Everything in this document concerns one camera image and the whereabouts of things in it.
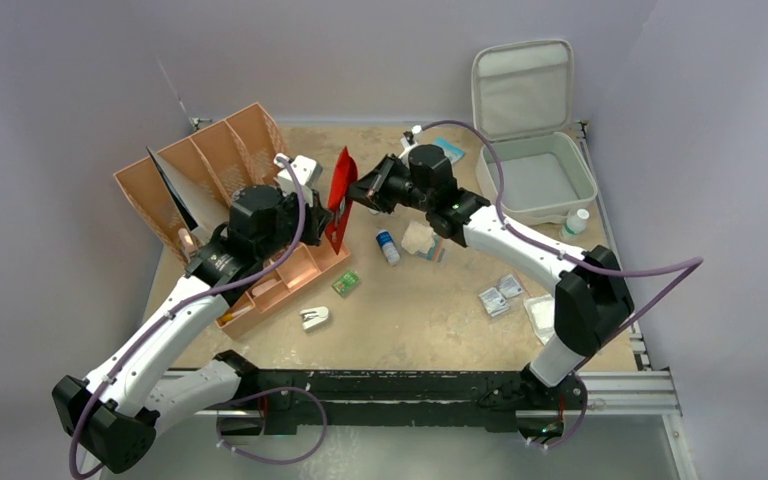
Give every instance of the tan table surface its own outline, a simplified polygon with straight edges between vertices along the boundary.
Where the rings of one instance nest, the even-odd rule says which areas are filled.
[[[317,188],[328,192],[340,150],[349,152],[361,175],[387,153],[401,151],[405,127],[292,126],[282,132],[292,153],[316,159],[324,168]],[[458,128],[437,128],[424,141],[443,137],[466,152],[455,164],[460,186],[480,192],[475,163],[480,142]],[[583,248],[606,244],[596,205],[591,221],[575,243]],[[514,272],[487,254],[446,242],[441,263],[431,263],[401,251],[402,261],[390,267],[375,241],[378,229],[390,231],[396,245],[411,219],[421,212],[397,207],[392,215],[372,215],[356,205],[345,243],[352,258],[338,271],[287,301],[278,312],[243,337],[232,340],[211,324],[175,362],[177,368],[199,368],[217,353],[234,349],[261,368],[402,369],[402,370],[519,370],[540,351],[522,305],[526,295],[512,300],[511,310],[491,320],[478,293]],[[556,238],[557,225],[539,225]],[[341,298],[331,284],[348,269],[361,284]],[[183,269],[164,248],[146,305],[146,317],[166,297]],[[532,296],[546,292],[523,274],[517,275]],[[330,324],[312,333],[301,327],[299,310],[326,306]],[[584,368],[590,371],[635,371],[627,334],[620,335]]]

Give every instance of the white storage box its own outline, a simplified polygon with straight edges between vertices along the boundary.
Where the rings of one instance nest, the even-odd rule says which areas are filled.
[[[473,123],[502,161],[505,213],[525,225],[563,223],[596,198],[581,150],[560,133],[571,121],[572,85],[572,47],[563,40],[488,48],[472,65]],[[495,201],[499,175],[487,147],[475,175]]]

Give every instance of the lavender wall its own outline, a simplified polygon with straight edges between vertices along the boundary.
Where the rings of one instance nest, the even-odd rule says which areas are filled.
[[[660,0],[591,138],[626,266],[706,257],[642,325],[700,477],[768,478],[768,2]]]
[[[117,348],[160,251],[112,178],[186,132],[124,0],[0,2],[0,478],[66,478],[50,397]]]
[[[561,37],[589,117],[655,0],[131,0],[193,114],[262,102],[285,121],[472,118],[481,49]]]

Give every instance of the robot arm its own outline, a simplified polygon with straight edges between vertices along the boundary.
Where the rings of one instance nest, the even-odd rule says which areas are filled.
[[[416,145],[405,134],[405,151],[388,155],[349,188],[348,196],[369,208],[390,213],[396,205],[425,212],[435,233],[475,248],[519,269],[555,297],[555,336],[523,372],[526,381],[555,387],[584,359],[608,341],[634,311],[622,278],[593,274],[540,250],[507,230],[553,245],[592,265],[619,270],[604,247],[591,252],[564,245],[511,219],[499,221],[489,200],[458,188],[452,164],[436,145]]]
[[[560,388],[569,372],[596,353],[633,311],[624,281],[592,274],[517,239],[499,223],[487,199],[457,187],[451,163],[439,147],[408,147],[403,153],[405,161],[388,155],[349,187],[347,198],[387,213],[398,204],[419,209],[441,237],[495,256],[553,292],[556,335],[518,377],[523,389],[546,392]],[[306,222],[301,240],[318,245],[333,216],[320,206],[318,192],[310,188],[321,169],[305,157],[296,157],[292,168],[304,187]],[[298,198],[286,170],[279,173],[277,184],[237,192],[229,222],[217,228],[210,242],[198,251],[169,298],[140,331],[84,379],[65,376],[55,386],[52,395],[64,430],[74,435],[79,416],[89,408],[91,416],[78,440],[114,473],[133,466],[154,438],[178,421],[211,405],[262,389],[262,385],[249,381],[257,376],[256,367],[239,357],[222,355],[196,372],[158,384],[195,336],[251,286],[244,285],[205,296],[188,304],[171,320],[167,317],[168,321],[130,355],[99,400],[88,407],[113,363],[124,358],[122,355],[149,325],[166,317],[171,306],[260,271],[269,258],[290,244],[298,225]],[[585,252],[508,222],[532,238],[554,244],[588,263],[619,269],[608,249],[597,247]]]

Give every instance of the medicine vial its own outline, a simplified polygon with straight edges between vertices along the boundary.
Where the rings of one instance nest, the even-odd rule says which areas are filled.
[[[590,212],[583,208],[573,210],[561,227],[561,240],[574,240],[587,228]]]
[[[393,243],[393,237],[390,236],[390,232],[387,230],[379,230],[378,235],[375,236],[375,240],[378,241],[378,246],[381,247],[381,251],[384,256],[387,257],[387,263],[390,266],[395,266],[399,263],[401,256],[399,251],[396,250],[396,244]]]

